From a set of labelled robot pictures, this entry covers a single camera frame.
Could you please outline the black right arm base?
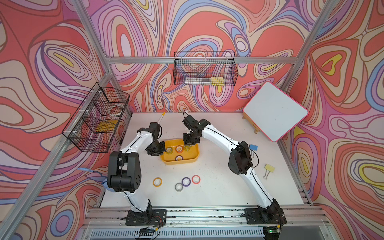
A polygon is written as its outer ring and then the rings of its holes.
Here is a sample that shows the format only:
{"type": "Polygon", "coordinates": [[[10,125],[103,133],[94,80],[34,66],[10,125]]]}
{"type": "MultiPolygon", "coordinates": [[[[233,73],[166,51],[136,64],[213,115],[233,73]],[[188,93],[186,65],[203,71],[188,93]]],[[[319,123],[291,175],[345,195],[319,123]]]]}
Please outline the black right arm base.
{"type": "Polygon", "coordinates": [[[244,209],[241,217],[245,218],[248,225],[280,225],[287,224],[287,219],[282,209],[244,209]]]}

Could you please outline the yellow-green tape roll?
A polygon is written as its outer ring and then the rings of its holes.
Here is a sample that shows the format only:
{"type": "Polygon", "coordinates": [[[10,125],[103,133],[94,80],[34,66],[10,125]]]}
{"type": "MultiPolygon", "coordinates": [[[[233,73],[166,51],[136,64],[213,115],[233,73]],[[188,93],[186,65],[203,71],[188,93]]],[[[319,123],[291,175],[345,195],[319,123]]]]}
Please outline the yellow-green tape roll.
{"type": "Polygon", "coordinates": [[[167,154],[167,155],[171,155],[171,154],[173,154],[173,152],[174,152],[174,149],[173,149],[172,147],[168,147],[168,148],[166,149],[166,154],[167,154]]]}
{"type": "Polygon", "coordinates": [[[184,145],[184,150],[185,151],[189,151],[191,149],[192,146],[190,145],[184,145]]]}

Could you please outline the orange tape roll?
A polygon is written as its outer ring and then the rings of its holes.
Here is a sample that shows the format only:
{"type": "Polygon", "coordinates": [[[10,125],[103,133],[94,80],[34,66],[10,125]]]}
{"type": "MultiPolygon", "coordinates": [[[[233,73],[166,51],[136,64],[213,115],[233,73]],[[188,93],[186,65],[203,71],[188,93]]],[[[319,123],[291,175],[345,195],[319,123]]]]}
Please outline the orange tape roll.
{"type": "Polygon", "coordinates": [[[153,180],[153,186],[158,188],[163,184],[163,180],[161,178],[155,178],[153,180]]]}

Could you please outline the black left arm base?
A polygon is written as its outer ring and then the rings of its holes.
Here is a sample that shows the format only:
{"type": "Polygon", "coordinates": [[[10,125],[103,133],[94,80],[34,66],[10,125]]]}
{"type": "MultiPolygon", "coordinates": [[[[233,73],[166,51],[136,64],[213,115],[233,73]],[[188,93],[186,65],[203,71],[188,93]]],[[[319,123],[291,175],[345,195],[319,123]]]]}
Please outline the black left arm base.
{"type": "Polygon", "coordinates": [[[126,217],[121,218],[126,226],[155,226],[161,227],[166,224],[167,210],[148,209],[146,212],[128,211],[126,217]]]}

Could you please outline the red tape roll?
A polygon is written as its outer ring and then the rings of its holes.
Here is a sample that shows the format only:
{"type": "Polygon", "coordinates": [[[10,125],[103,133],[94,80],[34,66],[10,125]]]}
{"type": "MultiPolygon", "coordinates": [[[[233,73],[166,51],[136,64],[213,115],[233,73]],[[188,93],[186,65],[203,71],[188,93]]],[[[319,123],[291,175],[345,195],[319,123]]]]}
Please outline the red tape roll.
{"type": "Polygon", "coordinates": [[[177,153],[182,153],[183,150],[184,150],[184,147],[183,147],[183,146],[177,146],[177,147],[175,148],[175,150],[176,150],[177,153]]]}
{"type": "Polygon", "coordinates": [[[198,175],[194,175],[194,176],[192,177],[192,183],[193,183],[193,184],[197,185],[197,184],[199,184],[200,182],[201,182],[201,177],[200,177],[200,176],[198,176],[198,175]]]}

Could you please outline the yellow plastic storage box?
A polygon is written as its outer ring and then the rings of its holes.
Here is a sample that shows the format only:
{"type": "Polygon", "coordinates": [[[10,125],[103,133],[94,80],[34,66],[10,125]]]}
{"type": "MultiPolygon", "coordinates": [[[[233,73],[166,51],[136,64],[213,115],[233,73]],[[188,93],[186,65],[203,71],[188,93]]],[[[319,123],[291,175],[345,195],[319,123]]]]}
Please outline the yellow plastic storage box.
{"type": "Polygon", "coordinates": [[[166,149],[168,147],[172,147],[174,149],[173,154],[167,155],[166,151],[164,154],[161,156],[161,160],[166,164],[166,165],[179,165],[179,164],[188,164],[188,163],[194,163],[199,155],[200,155],[200,150],[199,150],[199,145],[196,144],[191,147],[189,151],[183,150],[182,153],[177,153],[175,148],[177,146],[183,146],[184,147],[184,141],[183,139],[173,139],[173,140],[167,140],[165,141],[165,146],[166,149]],[[182,161],[175,161],[176,156],[183,156],[182,161]]]}

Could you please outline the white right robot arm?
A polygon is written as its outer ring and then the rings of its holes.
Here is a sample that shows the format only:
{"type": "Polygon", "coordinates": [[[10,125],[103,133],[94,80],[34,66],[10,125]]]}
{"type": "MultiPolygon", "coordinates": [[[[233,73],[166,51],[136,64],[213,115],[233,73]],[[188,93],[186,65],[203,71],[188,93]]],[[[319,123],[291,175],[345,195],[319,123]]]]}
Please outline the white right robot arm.
{"type": "Polygon", "coordinates": [[[229,155],[228,167],[232,173],[240,176],[256,197],[261,221],[283,226],[287,223],[285,213],[276,199],[266,190],[256,173],[249,145],[245,141],[236,141],[217,130],[206,119],[196,120],[192,115],[183,113],[183,124],[189,130],[183,134],[184,144],[194,146],[201,138],[209,140],[229,155]]]}

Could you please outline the purple tape roll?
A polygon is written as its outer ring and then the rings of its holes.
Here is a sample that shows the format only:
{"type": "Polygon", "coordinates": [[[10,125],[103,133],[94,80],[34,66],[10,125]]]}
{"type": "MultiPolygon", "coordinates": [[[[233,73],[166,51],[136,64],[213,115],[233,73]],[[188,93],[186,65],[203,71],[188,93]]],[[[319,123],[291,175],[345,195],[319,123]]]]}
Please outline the purple tape roll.
{"type": "Polygon", "coordinates": [[[192,181],[191,181],[191,179],[188,178],[188,177],[184,177],[184,178],[182,179],[182,185],[183,185],[184,187],[189,187],[189,186],[191,185],[191,183],[192,183],[192,181]]]}
{"type": "Polygon", "coordinates": [[[183,156],[180,155],[175,157],[175,161],[182,161],[183,159],[183,156]]]}

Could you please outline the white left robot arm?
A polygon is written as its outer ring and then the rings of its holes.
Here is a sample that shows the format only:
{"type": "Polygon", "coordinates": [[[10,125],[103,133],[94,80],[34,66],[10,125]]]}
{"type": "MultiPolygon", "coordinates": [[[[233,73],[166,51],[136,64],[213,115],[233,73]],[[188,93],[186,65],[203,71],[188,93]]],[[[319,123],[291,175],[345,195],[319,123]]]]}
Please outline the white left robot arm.
{"type": "Polygon", "coordinates": [[[161,125],[151,122],[149,127],[140,128],[125,148],[110,154],[107,186],[117,193],[123,193],[133,212],[152,212],[151,201],[137,192],[142,182],[140,152],[145,151],[149,156],[163,155],[166,147],[164,141],[159,141],[161,135],[161,125]]]}

